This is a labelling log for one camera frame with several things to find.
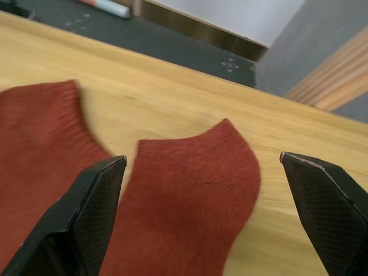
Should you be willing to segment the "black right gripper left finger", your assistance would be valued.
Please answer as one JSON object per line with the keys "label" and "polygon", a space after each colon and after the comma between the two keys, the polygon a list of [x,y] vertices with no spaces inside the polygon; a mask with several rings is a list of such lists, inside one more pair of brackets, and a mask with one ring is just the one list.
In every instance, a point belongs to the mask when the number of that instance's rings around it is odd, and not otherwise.
{"label": "black right gripper left finger", "polygon": [[75,178],[41,217],[2,275],[98,275],[112,236],[124,155],[98,162]]}

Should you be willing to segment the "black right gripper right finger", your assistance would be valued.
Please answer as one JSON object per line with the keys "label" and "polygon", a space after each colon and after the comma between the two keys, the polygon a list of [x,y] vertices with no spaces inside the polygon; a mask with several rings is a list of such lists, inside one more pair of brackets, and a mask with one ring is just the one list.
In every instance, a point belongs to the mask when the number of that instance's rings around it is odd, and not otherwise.
{"label": "black right gripper right finger", "polygon": [[367,192],[340,166],[280,155],[301,224],[329,275],[367,275]]}

